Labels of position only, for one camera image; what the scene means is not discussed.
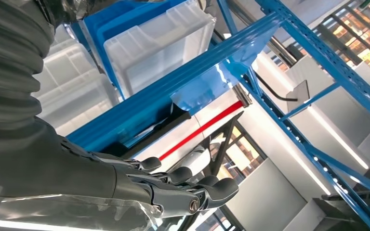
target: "gray robotic arm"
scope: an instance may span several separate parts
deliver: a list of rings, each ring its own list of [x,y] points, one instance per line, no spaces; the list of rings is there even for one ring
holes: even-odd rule
[[[190,177],[185,168],[150,174],[160,165],[156,158],[139,162],[88,152],[36,117],[41,107],[30,93],[40,84],[32,75],[42,70],[53,25],[73,22],[115,1],[88,0],[80,5],[81,15],[76,2],[84,1],[0,0],[1,196],[66,194],[136,200],[154,206],[163,217],[223,205],[238,191],[231,179],[184,183]]]

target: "white plastic bin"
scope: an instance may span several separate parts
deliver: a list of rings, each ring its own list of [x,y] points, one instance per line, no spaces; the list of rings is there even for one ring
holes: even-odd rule
[[[56,28],[56,33],[54,36],[54,41],[50,45],[49,54],[47,56],[50,56],[54,53],[57,53],[71,45],[76,44],[77,41],[70,36],[67,29],[64,25],[60,25]]]
[[[107,40],[104,48],[126,98],[207,50],[215,18],[188,0]]]
[[[34,75],[42,112],[38,117],[66,136],[118,103],[117,92],[100,74],[81,44],[75,43],[44,59],[43,71]]]

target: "red stripe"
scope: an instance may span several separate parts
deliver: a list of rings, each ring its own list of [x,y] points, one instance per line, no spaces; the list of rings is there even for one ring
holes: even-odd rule
[[[173,152],[175,152],[176,150],[178,150],[178,148],[182,147],[188,141],[190,141],[191,139],[195,138],[198,134],[200,134],[201,132],[205,131],[207,128],[209,128],[210,126],[214,125],[216,122],[218,122],[219,120],[225,118],[225,116],[231,114],[232,112],[236,111],[237,109],[239,109],[241,107],[243,107],[243,103],[241,101],[237,101],[236,103],[234,103],[230,107],[226,108],[223,112],[221,112],[220,114],[218,114],[217,116],[215,116],[215,118],[211,119],[208,123],[206,123],[202,127],[198,128],[196,131],[194,131],[188,137],[186,137],[185,139],[183,139],[177,145],[175,145],[174,147],[172,147],[169,151],[167,151],[162,156],[160,156],[159,157],[159,160],[163,160],[163,159],[167,158]]]

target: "blue plastic bin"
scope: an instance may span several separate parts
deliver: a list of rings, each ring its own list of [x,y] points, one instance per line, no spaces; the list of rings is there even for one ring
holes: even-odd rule
[[[160,3],[119,1],[83,20],[108,77],[117,87],[123,98],[121,87],[117,82],[116,75],[104,50],[104,42],[133,26],[140,25],[166,12],[169,8],[184,1],[167,0]]]

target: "shelf rack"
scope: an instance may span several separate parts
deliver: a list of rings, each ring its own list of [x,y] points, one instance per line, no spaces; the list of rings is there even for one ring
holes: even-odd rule
[[[173,103],[192,116],[240,82],[370,227],[370,207],[339,176],[338,171],[368,189],[370,180],[315,148],[289,120],[337,87],[343,87],[370,111],[370,86],[280,0],[256,1],[266,16],[238,32],[226,1],[218,0],[232,33],[231,38],[123,101],[68,138],[86,150],[100,151],[112,142],[124,143],[135,139],[150,126],[161,122],[169,115]],[[335,79],[333,85],[287,115],[260,89],[251,69],[257,54],[279,27],[283,27]],[[243,79],[245,74],[251,84]]]
[[[240,82],[252,94],[254,99],[271,116],[277,125],[288,135],[291,141],[303,152],[316,169],[327,179],[329,184],[348,203],[356,214],[370,227],[370,207],[338,175],[338,171],[350,176],[357,183],[370,189],[370,179],[345,166],[334,158],[314,147],[303,134],[290,122],[289,118],[301,112],[312,103],[338,87],[343,87],[352,97],[370,112],[370,86],[335,54],[316,34],[314,34],[297,16],[280,0],[256,0],[266,15],[278,14],[283,19],[284,28],[302,47],[335,79],[331,86],[300,105],[286,115],[265,94],[255,90],[257,84],[249,85],[242,79]],[[237,33],[235,23],[225,0],[218,0],[229,31]]]

